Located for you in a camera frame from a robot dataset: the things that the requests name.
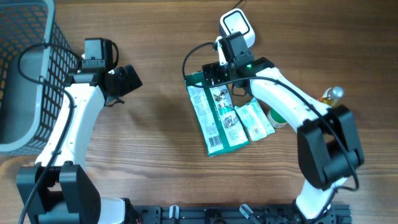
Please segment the green lidded cup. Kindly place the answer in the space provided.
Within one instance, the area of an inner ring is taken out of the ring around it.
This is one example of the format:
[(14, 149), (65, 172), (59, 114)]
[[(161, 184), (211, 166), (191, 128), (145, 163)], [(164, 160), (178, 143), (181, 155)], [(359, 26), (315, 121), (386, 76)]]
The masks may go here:
[(267, 119), (274, 128), (283, 128), (287, 124), (286, 120), (273, 108), (268, 111)]

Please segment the green sponge package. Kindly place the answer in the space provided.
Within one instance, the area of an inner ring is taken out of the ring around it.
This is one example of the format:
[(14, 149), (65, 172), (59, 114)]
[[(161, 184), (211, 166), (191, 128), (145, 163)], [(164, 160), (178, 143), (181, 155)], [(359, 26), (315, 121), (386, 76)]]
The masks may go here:
[(185, 85), (197, 116), (208, 156), (218, 156), (249, 144), (239, 120), (228, 86), (202, 88), (202, 72), (186, 76)]

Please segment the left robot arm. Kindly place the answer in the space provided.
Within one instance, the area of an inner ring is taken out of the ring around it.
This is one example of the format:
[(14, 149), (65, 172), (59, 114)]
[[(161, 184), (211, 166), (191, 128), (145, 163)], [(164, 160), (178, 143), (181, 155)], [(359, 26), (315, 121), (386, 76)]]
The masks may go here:
[(24, 203), (19, 223), (134, 223), (140, 216), (126, 198), (106, 198), (85, 172), (93, 126), (105, 107), (142, 86), (132, 65), (118, 66), (118, 46), (109, 39), (85, 39), (85, 53), (62, 86), (60, 113), (44, 150), (33, 166), (17, 175)]

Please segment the yellow dish soap bottle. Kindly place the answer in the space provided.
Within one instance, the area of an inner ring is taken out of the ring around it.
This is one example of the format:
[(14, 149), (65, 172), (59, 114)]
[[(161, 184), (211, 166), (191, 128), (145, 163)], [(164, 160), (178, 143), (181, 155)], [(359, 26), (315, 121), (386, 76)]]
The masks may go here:
[(340, 98), (344, 95), (344, 90), (340, 86), (334, 86), (327, 89), (318, 99), (320, 102), (329, 106), (335, 106)]

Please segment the teal snack packet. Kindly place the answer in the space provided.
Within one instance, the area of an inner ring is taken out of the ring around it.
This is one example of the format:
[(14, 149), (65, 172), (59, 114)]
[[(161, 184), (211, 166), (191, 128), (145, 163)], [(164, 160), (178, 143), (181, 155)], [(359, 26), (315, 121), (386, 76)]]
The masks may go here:
[(245, 125), (251, 141), (258, 141), (275, 133), (273, 126), (256, 98), (253, 98), (243, 106), (235, 106), (234, 109), (243, 125)]

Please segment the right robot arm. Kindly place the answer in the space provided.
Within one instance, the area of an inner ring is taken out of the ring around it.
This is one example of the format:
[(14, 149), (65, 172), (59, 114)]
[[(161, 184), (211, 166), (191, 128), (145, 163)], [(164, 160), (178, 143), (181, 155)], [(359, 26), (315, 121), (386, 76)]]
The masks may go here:
[(298, 164), (305, 183), (295, 200), (302, 219), (314, 223), (331, 208), (337, 191), (352, 177), (364, 154), (352, 112), (332, 108), (289, 82), (267, 58), (254, 58), (240, 32), (218, 37), (211, 46), (219, 60), (202, 67), (205, 86), (233, 84), (276, 110), (297, 133)]

